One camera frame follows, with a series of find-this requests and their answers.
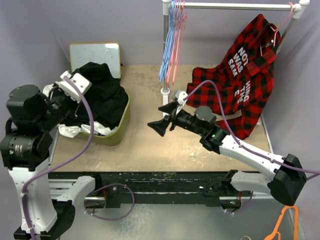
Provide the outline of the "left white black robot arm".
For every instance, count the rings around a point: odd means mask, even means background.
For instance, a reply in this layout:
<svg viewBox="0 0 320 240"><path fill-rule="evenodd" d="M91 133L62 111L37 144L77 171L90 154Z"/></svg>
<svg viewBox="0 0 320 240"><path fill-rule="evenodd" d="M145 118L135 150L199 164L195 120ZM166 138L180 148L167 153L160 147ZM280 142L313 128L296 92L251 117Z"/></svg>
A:
<svg viewBox="0 0 320 240"><path fill-rule="evenodd" d="M49 180L51 130L79 103L85 103L82 88L67 86L49 99L35 85L11 91L6 103L10 118L0 143L4 166L15 184L21 209L16 240L58 240L72 226L76 207L85 197L103 191L101 181L82 175L58 198L52 198Z"/></svg>

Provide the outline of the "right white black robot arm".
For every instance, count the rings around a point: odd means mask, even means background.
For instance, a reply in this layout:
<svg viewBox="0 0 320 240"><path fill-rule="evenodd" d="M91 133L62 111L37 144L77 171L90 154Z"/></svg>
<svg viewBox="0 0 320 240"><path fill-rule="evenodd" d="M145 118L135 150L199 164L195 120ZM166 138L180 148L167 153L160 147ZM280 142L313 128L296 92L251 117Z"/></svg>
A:
<svg viewBox="0 0 320 240"><path fill-rule="evenodd" d="M256 170L255 173L229 171L222 183L226 195L251 191L270 194L286 206L296 203L307 177L295 155L281 156L267 152L233 137L216 124L216 115L207 106L197 107L194 114L190 114L178 103L170 102L159 107L159 110L167 114L163 119L147 125L160 136L163 137L166 130L173 131L175 127L180 127L199 135L199 142L206 150L231 157Z"/></svg>

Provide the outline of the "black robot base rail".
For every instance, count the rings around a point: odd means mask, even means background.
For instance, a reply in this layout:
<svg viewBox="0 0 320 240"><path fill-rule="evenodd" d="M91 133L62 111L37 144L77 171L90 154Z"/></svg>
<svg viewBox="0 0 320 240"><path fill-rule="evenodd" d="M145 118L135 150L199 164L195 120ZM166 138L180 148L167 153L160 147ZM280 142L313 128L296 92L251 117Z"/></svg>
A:
<svg viewBox="0 0 320 240"><path fill-rule="evenodd" d="M61 193L82 176L93 177L97 193L85 200L119 208L122 204L205 205L237 209L249 191L236 191L224 182L226 171L101 171L52 172L53 191Z"/></svg>

